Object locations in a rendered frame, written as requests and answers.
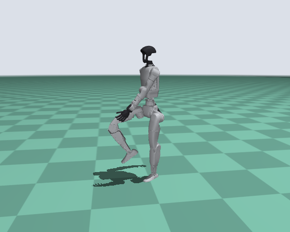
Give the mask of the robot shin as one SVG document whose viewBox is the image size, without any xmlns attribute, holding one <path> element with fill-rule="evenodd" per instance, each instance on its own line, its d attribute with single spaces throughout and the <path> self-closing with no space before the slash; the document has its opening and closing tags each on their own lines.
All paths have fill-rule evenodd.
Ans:
<svg viewBox="0 0 290 232">
<path fill-rule="evenodd" d="M 126 143 L 126 138 L 123 136 L 120 129 L 118 129 L 117 132 L 115 132 L 115 133 L 112 133 L 110 131 L 109 131 L 109 133 L 116 140 L 116 142 L 127 152 L 127 154 L 129 154 L 131 152 L 129 146 Z"/>
<path fill-rule="evenodd" d="M 156 176 L 157 165 L 160 159 L 160 149 L 161 149 L 161 146 L 159 144 L 157 144 L 157 147 L 155 150 L 153 150 L 153 148 L 150 148 L 149 160 L 150 160 L 150 165 L 151 165 L 151 174 L 153 176 Z"/>
</svg>

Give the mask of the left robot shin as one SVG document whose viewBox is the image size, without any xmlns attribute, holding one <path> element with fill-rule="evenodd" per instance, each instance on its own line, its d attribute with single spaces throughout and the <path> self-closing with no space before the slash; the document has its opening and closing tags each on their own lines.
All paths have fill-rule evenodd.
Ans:
<svg viewBox="0 0 290 232">
<path fill-rule="evenodd" d="M 150 148 L 149 160 L 150 160 L 150 165 L 151 165 L 151 174 L 153 176 L 156 176 L 157 165 L 160 159 L 160 149 L 161 149 L 161 146 L 159 144 L 157 144 L 157 147 L 155 150 L 153 150 L 153 148 Z"/>
</svg>

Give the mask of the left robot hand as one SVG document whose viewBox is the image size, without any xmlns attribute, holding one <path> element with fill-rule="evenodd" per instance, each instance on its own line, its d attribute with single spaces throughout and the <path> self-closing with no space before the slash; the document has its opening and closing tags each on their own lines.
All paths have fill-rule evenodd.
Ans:
<svg viewBox="0 0 290 232">
<path fill-rule="evenodd" d="M 131 110 L 129 110 L 129 108 L 131 107 L 131 104 L 127 107 L 126 110 L 121 111 L 121 112 L 116 112 L 121 113 L 119 116 L 116 116 L 117 120 L 124 122 L 126 120 L 126 118 L 128 118 L 129 114 L 132 112 Z"/>
</svg>

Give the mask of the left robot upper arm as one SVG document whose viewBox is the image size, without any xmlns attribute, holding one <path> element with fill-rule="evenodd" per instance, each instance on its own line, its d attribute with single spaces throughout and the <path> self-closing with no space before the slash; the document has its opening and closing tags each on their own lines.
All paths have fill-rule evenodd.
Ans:
<svg viewBox="0 0 290 232">
<path fill-rule="evenodd" d="M 155 68 L 152 68 L 151 71 L 150 71 L 150 73 L 149 73 L 149 77 L 148 77 L 148 79 L 146 81 L 145 87 L 140 87 L 139 88 L 139 92 L 141 93 L 141 91 L 142 91 L 143 88 L 147 88 L 147 90 L 149 92 L 150 88 L 154 84 L 155 80 L 158 78 L 159 74 L 160 74 L 160 71 L 158 71 Z"/>
</svg>

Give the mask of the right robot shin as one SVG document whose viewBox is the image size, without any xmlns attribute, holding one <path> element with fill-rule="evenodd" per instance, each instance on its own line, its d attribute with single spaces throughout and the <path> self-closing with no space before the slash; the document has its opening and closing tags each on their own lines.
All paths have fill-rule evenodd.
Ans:
<svg viewBox="0 0 290 232">
<path fill-rule="evenodd" d="M 123 136 L 120 129 L 118 129 L 117 132 L 115 132 L 115 133 L 112 133 L 110 131 L 109 131 L 109 133 L 116 140 L 116 142 L 127 152 L 127 154 L 129 154 L 131 152 L 129 146 L 126 143 L 126 138 Z"/>
</svg>

